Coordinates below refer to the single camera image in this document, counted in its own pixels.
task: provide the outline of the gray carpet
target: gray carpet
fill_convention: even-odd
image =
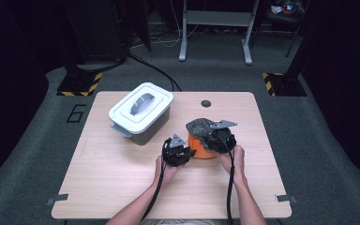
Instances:
[[[290,40],[274,35],[258,36],[251,50],[253,65],[246,66],[242,36],[226,35],[192,39],[187,61],[179,62],[180,43],[173,47],[153,44],[131,49],[150,64],[167,72],[183,91],[243,91],[257,99],[284,186],[298,203],[291,224],[360,224],[360,171],[349,161],[330,133],[323,116],[299,76],[307,97],[270,97],[263,72],[285,72],[300,44],[285,58]],[[98,68],[102,65],[89,65]],[[77,141],[96,93],[91,97],[59,97],[56,88],[66,72],[47,74],[50,88],[34,120],[0,170],[0,224],[63,224],[45,205],[55,196],[65,177]],[[131,91],[151,82],[171,90],[158,72],[128,58],[104,72],[97,91]],[[66,123],[76,105],[84,114],[80,123]],[[71,220],[68,224],[104,224],[106,220]],[[279,224],[267,220],[268,224]]]

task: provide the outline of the yellow black caution tape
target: yellow black caution tape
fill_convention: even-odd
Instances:
[[[100,81],[101,78],[101,73],[99,73],[98,75],[96,75],[95,79],[93,80],[92,85],[90,86],[89,90],[86,92],[60,92],[57,91],[57,96],[68,96],[68,97],[73,97],[73,96],[92,96],[93,93],[95,92],[96,88],[98,87],[98,82]]]
[[[273,85],[271,84],[270,80],[268,79],[268,75],[283,76],[283,73],[263,73],[262,74],[262,77],[264,78],[265,87],[267,88],[268,94],[270,96],[275,96],[276,93],[274,92]]]

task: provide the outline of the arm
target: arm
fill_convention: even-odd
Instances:
[[[259,206],[256,204],[254,200],[249,186],[248,180],[245,177],[245,162],[244,162],[245,150],[236,145],[233,149],[233,158],[234,158],[234,176],[233,176],[233,184],[235,185],[236,194],[238,197],[238,205],[239,205],[239,215],[241,216],[241,224],[265,224],[265,220],[260,211]],[[231,169],[231,159],[228,154],[219,155],[219,159],[223,168],[230,173]]]
[[[154,193],[157,189],[159,176],[160,176],[160,164],[162,158],[159,156],[156,160],[156,171],[153,184],[147,188],[147,190],[140,195],[133,202],[125,206],[121,211],[119,211],[113,218],[106,223],[106,225],[118,225],[118,224],[139,224],[143,218],[145,211],[148,208],[151,200],[153,199]],[[164,189],[169,182],[173,179],[174,175],[180,167],[171,167],[166,166],[165,173],[163,176],[163,181],[160,189]]]

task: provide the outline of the round hole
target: round hole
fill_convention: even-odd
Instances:
[[[201,105],[204,106],[204,108],[208,108],[212,105],[212,103],[209,100],[203,100]]]

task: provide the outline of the container lid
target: container lid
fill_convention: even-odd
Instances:
[[[109,111],[110,119],[132,134],[143,133],[173,101],[173,94],[150,82],[139,85]]]

